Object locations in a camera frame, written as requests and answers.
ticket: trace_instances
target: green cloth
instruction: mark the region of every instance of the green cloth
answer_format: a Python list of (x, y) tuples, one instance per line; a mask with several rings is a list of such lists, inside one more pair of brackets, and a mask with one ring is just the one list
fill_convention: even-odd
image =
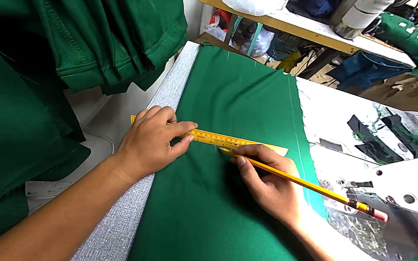
[[(18, 50), (30, 60), (23, 46)], [(0, 235), (28, 213), (26, 181), (59, 180), (90, 154), (79, 144), (84, 137), (56, 84), (62, 81), (19, 70), (28, 67), (15, 53), (13, 67), (0, 56)]]
[(0, 235), (28, 213), (26, 181), (90, 154), (63, 89), (148, 89), (186, 27), (182, 0), (0, 0)]
[(417, 67), (412, 71), (418, 74), (418, 27), (414, 23), (400, 16), (383, 12), (379, 25), (382, 33), (375, 34), (380, 40), (388, 41), (397, 48), (403, 50), (414, 61)]
[[(0, 0), (0, 26), (46, 38), (57, 74), (74, 92), (147, 90), (186, 42), (182, 0)], [(17, 37), (8, 41), (29, 39)]]
[[(247, 57), (201, 47), (177, 109), (201, 130), (289, 149), (307, 181), (318, 184), (304, 133), (296, 79)], [(322, 217), (322, 196), (305, 191)], [(129, 260), (309, 260), (285, 226), (252, 199), (229, 156), (193, 142), (159, 171)]]
[(23, 184), (0, 199), (0, 236), (27, 216), (28, 205)]

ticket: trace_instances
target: gray fabric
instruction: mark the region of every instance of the gray fabric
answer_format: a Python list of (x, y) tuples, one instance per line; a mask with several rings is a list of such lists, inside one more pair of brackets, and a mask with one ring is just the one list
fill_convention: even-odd
[[(182, 53), (149, 102), (148, 109), (154, 105), (160, 105), (170, 106), (177, 110), (178, 102), (198, 51), (198, 44), (186, 43)], [(120, 197), (71, 260), (125, 260), (130, 251), (153, 180), (154, 174), (143, 178)]]

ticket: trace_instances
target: pencil eraser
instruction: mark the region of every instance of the pencil eraser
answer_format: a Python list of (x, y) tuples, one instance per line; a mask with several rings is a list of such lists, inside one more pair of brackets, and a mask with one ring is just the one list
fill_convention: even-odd
[(373, 210), (373, 216), (387, 222), (388, 221), (388, 215), (385, 212), (382, 212), (380, 210)]

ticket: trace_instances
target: white plastic bag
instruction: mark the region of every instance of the white plastic bag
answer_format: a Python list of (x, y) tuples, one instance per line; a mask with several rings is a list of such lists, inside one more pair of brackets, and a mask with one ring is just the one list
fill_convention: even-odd
[(222, 0), (222, 2), (235, 11), (261, 16), (284, 8), (288, 0)]
[[(216, 37), (217, 39), (223, 42), (225, 40), (225, 35), (227, 33), (222, 28), (219, 27), (220, 17), (216, 15), (215, 19), (216, 19), (216, 22), (213, 24), (210, 24), (208, 28), (205, 30), (205, 32), (207, 32), (208, 34)], [(229, 45), (233, 47), (233, 43), (231, 39), (230, 39)]]
[[(259, 32), (256, 41), (254, 41), (253, 50), (251, 51), (251, 54), (249, 56), (256, 57), (259, 55), (262, 55), (270, 48), (270, 43), (272, 42), (272, 39), (274, 38), (274, 33), (267, 31), (264, 28), (261, 28), (261, 31)], [(244, 54), (247, 54), (247, 51), (249, 50), (249, 47), (251, 45), (251, 42), (253, 40), (254, 34), (251, 35), (251, 40), (249, 42), (244, 43), (241, 46), (241, 52)]]

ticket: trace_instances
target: fingernail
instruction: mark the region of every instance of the fingernail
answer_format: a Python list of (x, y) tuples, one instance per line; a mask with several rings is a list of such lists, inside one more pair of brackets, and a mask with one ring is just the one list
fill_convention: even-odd
[(242, 166), (242, 165), (246, 164), (246, 159), (244, 157), (237, 157), (236, 162), (238, 162), (238, 164), (240, 166)]

